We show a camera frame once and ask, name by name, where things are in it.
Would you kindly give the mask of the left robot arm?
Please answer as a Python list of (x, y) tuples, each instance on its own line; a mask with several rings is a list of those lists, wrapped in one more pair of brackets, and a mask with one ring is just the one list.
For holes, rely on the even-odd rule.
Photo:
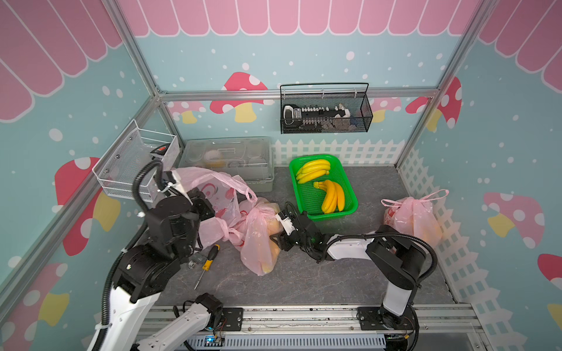
[(223, 305), (213, 295), (199, 295), (182, 314), (146, 339), (137, 340), (143, 321), (181, 265), (202, 250), (201, 223), (215, 215), (198, 189), (177, 190), (158, 159), (134, 178), (132, 194), (143, 224), (121, 250), (108, 272), (101, 302), (101, 321), (90, 350), (188, 350), (188, 339), (200, 332), (217, 333), (224, 325)]

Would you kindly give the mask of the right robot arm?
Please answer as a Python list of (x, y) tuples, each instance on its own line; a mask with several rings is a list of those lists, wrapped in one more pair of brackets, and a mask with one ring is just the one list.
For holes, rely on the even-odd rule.
[(437, 268), (435, 250), (426, 241), (399, 233), (389, 225), (357, 235), (328, 235), (319, 231), (307, 213), (288, 210), (276, 215), (282, 231), (273, 241), (282, 251), (300, 248), (317, 263), (345, 259), (369, 260), (387, 279), (380, 307), (361, 312), (367, 327), (415, 329), (413, 301), (421, 283)]

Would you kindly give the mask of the pink plastic bag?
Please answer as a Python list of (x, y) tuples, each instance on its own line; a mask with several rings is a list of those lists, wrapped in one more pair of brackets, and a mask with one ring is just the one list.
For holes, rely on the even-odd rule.
[(253, 273), (263, 276), (271, 273), (280, 248), (270, 237), (283, 231), (276, 216), (280, 207), (259, 197), (255, 204), (249, 200), (239, 205), (241, 219), (230, 229), (231, 243), (240, 251), (242, 263)]
[(429, 244), (433, 249), (441, 242), (443, 233), (433, 212), (433, 203), (449, 195), (449, 190), (438, 190), (415, 199), (381, 200), (386, 208), (383, 224), (399, 233), (412, 235)]

